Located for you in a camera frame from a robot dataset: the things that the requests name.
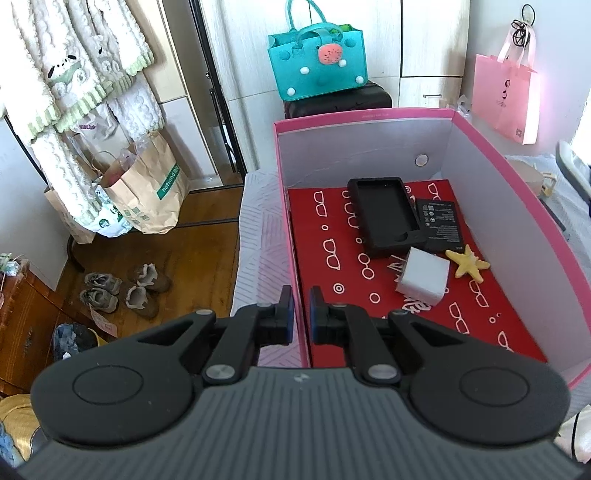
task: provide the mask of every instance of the brown boot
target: brown boot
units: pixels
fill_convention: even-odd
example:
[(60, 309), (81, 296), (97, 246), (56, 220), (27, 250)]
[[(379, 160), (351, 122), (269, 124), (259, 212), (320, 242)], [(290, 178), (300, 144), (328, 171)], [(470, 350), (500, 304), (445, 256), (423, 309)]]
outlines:
[(153, 263), (145, 263), (129, 274), (129, 279), (140, 287), (162, 293), (170, 288), (171, 281)]
[(158, 314), (158, 302), (145, 287), (131, 287), (125, 296), (125, 304), (130, 310), (147, 319), (153, 319)]

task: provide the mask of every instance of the wooden floor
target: wooden floor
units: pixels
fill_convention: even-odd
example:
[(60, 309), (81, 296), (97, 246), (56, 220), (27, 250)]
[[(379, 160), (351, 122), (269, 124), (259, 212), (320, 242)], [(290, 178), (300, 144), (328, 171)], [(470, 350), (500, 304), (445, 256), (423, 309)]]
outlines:
[[(238, 217), (242, 187), (190, 194), (179, 224)], [(163, 269), (173, 282), (170, 291), (157, 294), (159, 312), (145, 320), (121, 302), (112, 314), (119, 337), (133, 335), (199, 308), (211, 308), (219, 317), (232, 307), (238, 268), (238, 223), (175, 228), (165, 235), (128, 233), (118, 238), (97, 235), (90, 245), (74, 245), (74, 255), (89, 272), (112, 273), (126, 280), (128, 271), (145, 262)], [(85, 274), (68, 263), (57, 287), (66, 301), (83, 309), (78, 299)]]

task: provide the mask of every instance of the red box lining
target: red box lining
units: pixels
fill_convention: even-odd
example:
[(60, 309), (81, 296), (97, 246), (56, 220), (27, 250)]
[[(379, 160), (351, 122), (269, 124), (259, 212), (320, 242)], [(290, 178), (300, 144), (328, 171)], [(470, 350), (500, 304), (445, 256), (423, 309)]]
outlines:
[[(447, 200), (458, 206), (447, 180), (411, 182), (406, 187), (411, 197)], [(493, 345), (546, 361), (492, 271), (482, 272), (485, 281), (478, 285), (468, 275), (454, 278), (452, 263), (447, 283), (449, 292), (438, 305), (431, 307), (408, 299), (395, 291), (404, 258), (369, 259), (363, 253), (346, 189), (289, 189), (288, 196), (308, 329), (310, 289), (318, 285), (328, 303), (357, 304), (372, 317), (405, 309), (462, 333), (468, 331)], [(459, 206), (457, 211), (464, 242), (483, 258)], [(313, 367), (345, 364), (342, 349), (334, 346), (312, 343), (310, 353)]]

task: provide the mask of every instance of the battery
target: battery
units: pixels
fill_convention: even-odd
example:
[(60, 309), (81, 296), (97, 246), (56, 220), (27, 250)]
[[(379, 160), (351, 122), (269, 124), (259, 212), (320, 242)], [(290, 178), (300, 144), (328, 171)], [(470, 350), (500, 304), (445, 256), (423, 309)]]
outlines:
[(437, 254), (445, 250), (463, 253), (464, 242), (454, 202), (417, 199), (415, 206), (421, 228), (428, 236), (424, 250)]

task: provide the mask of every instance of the brown paper bag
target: brown paper bag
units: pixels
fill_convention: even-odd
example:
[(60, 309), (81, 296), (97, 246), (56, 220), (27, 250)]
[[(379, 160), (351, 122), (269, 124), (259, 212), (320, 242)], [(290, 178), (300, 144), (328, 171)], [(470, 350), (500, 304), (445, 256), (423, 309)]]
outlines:
[(189, 192), (187, 176), (158, 132), (147, 138), (146, 148), (115, 184), (102, 186), (119, 211), (143, 233), (172, 229)]
[(45, 198), (49, 200), (49, 203), (56, 209), (60, 219), (64, 222), (64, 225), (70, 232), (70, 235), (74, 237), (74, 240), (78, 244), (90, 244), (95, 238), (95, 233), (87, 230), (78, 222), (76, 222), (72, 215), (70, 215), (66, 209), (66, 206), (61, 202), (59, 196), (55, 190), (47, 188), (45, 190)]

